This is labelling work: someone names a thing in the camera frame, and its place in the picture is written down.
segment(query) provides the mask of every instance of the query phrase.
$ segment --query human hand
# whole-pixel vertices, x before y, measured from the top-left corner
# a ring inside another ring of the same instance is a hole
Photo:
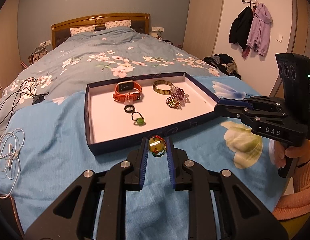
[[[310,160],[310,140],[305,140],[301,147],[288,147],[287,149],[278,142],[274,142],[274,161],[278,168],[284,168],[286,165],[285,156],[289,158],[299,158],[297,165],[301,165]]]

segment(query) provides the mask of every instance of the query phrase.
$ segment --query watch face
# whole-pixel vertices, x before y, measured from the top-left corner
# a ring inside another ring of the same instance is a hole
[[[127,90],[134,89],[134,82],[133,81],[125,81],[118,83],[118,92],[123,92]]]

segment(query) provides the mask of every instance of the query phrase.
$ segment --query floral bedding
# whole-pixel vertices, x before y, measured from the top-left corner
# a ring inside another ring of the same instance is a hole
[[[241,80],[127,27],[72,36],[4,89],[1,102],[18,91],[23,80],[38,80],[36,88],[29,83],[23,89],[25,94],[7,128],[22,128],[26,135],[19,157],[21,176],[13,190],[24,231],[83,171],[107,170],[131,150],[100,156],[90,152],[83,114],[87,83],[163,72],[187,72],[219,97],[243,99],[257,94]],[[30,92],[49,94],[44,102],[30,106]],[[5,103],[0,121],[13,99]],[[269,210],[274,209],[286,180],[277,175],[269,158],[268,139],[253,135],[249,127],[230,118],[215,119],[172,139],[205,168],[230,169]],[[0,193],[8,192],[12,183],[0,174]],[[187,203],[187,192],[175,192],[170,186],[167,159],[150,155],[143,190],[127,194],[127,239],[187,239]]]
[[[149,35],[128,27],[114,27],[97,32],[73,35],[39,61],[23,70],[15,81],[3,90],[0,103],[18,91],[24,80],[37,78],[23,85],[22,95],[14,109],[32,104],[33,94],[49,93],[53,100],[84,90],[88,83],[118,77],[187,72],[197,76],[224,76],[214,67],[186,52]],[[15,96],[10,97],[0,112],[0,122],[11,110]],[[8,118],[0,126],[2,132]]]

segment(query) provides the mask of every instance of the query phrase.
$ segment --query door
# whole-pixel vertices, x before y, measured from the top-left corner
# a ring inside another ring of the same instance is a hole
[[[307,0],[293,1],[293,17],[288,53],[297,53],[310,58],[310,4]],[[277,78],[270,94],[272,97],[284,98],[283,84]]]
[[[200,59],[213,54],[223,0],[190,0],[183,50]]]

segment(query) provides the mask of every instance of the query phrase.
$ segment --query pillow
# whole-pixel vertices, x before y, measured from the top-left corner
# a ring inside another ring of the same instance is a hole
[[[70,36],[81,32],[93,32],[95,30],[96,25],[87,26],[87,27],[79,27],[79,28],[70,28]]]
[[[117,22],[105,22],[106,29],[118,27],[118,26],[125,26],[130,27],[132,21],[117,21]]]

